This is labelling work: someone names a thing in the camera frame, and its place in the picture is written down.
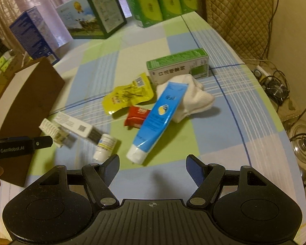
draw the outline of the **medicine box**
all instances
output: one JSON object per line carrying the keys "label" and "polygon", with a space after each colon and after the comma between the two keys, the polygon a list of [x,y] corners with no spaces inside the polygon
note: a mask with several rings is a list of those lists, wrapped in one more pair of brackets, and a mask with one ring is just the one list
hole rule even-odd
{"label": "medicine box", "polygon": [[208,54],[204,49],[189,50],[148,61],[146,66],[154,86],[181,74],[199,79],[208,76]]}
{"label": "medicine box", "polygon": [[63,112],[58,112],[53,121],[66,128],[67,130],[70,130],[83,138],[89,139],[96,145],[102,136],[102,134],[92,125],[71,117]]}
{"label": "medicine box", "polygon": [[34,60],[46,56],[52,65],[59,61],[58,42],[36,7],[22,13],[10,30]]}
{"label": "medicine box", "polygon": [[106,39],[126,24],[118,0],[70,0],[56,10],[74,39]]}

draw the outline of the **qr code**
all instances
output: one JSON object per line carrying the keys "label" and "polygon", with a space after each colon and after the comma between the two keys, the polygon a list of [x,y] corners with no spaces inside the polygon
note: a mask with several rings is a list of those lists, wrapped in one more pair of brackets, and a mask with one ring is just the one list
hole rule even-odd
{"label": "qr code", "polygon": [[47,58],[50,63],[54,63],[57,60],[53,54],[50,54]]}
{"label": "qr code", "polygon": [[135,82],[137,83],[137,87],[143,87],[145,85],[141,77],[137,78]]}
{"label": "qr code", "polygon": [[79,130],[79,131],[85,131],[85,130],[86,130],[86,127],[83,126],[83,125],[81,125],[81,126],[79,126],[78,130]]}

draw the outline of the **white sock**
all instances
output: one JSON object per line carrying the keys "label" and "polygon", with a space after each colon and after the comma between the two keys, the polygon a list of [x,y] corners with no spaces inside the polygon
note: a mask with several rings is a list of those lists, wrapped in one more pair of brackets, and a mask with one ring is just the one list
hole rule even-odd
{"label": "white sock", "polygon": [[[182,102],[179,104],[172,120],[176,123],[182,121],[186,116],[194,113],[209,110],[213,104],[215,97],[203,91],[204,87],[190,74],[178,75],[171,78],[168,82],[188,84],[188,89],[184,95]],[[168,82],[157,86],[157,98],[159,98]]]}

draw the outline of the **small white bottle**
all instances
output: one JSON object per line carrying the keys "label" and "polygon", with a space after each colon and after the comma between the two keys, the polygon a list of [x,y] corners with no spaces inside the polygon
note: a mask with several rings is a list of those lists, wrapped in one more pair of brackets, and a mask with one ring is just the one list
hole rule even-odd
{"label": "small white bottle", "polygon": [[117,141],[118,140],[116,138],[103,134],[98,145],[96,146],[96,152],[93,158],[100,163],[105,162],[111,156]]}

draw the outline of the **blue box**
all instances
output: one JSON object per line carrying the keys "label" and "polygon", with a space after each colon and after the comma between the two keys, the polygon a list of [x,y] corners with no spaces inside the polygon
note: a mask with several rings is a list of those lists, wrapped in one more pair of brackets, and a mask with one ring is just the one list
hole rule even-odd
{"label": "blue box", "polygon": [[36,7],[22,13],[10,30],[34,60],[46,56],[52,65],[59,62],[58,42]]}

